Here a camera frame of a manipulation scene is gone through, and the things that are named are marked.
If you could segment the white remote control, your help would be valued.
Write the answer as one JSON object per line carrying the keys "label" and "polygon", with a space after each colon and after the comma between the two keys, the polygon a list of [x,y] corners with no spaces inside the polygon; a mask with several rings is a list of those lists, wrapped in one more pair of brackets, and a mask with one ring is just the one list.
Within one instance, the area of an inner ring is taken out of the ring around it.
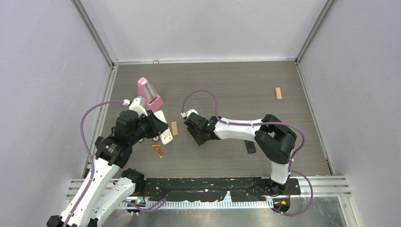
{"label": "white remote control", "polygon": [[162,110],[156,111],[154,115],[156,118],[157,127],[160,131],[160,140],[164,145],[166,145],[173,140],[169,125]]}

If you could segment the black remote battery cover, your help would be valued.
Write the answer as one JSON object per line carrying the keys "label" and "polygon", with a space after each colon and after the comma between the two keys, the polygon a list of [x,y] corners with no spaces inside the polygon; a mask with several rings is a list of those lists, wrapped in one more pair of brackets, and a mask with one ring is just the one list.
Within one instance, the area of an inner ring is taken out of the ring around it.
{"label": "black remote battery cover", "polygon": [[245,146],[248,154],[256,153],[256,146],[255,143],[249,140],[245,140]]}

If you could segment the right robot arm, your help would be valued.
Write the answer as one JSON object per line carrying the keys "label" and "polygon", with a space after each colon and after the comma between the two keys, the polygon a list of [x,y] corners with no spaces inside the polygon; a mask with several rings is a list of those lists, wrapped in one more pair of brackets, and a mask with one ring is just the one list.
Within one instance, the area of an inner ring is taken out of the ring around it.
{"label": "right robot arm", "polygon": [[198,145],[210,140],[237,139],[257,144],[271,161],[268,189],[273,195],[289,187],[289,163],[297,135],[271,114],[253,121],[230,120],[212,116],[206,119],[197,112],[183,113],[184,124]]}

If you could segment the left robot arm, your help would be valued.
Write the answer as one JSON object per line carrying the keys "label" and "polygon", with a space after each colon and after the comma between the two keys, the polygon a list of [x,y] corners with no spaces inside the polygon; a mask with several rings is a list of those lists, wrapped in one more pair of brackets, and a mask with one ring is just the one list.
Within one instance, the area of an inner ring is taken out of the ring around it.
{"label": "left robot arm", "polygon": [[163,111],[138,114],[133,110],[120,113],[109,137],[98,137],[93,166],[75,197],[60,214],[51,216],[48,227],[100,227],[111,213],[130,195],[145,190],[144,174],[128,168],[113,188],[105,193],[111,178],[128,162],[132,147],[141,139],[159,136],[163,144],[172,140]]}

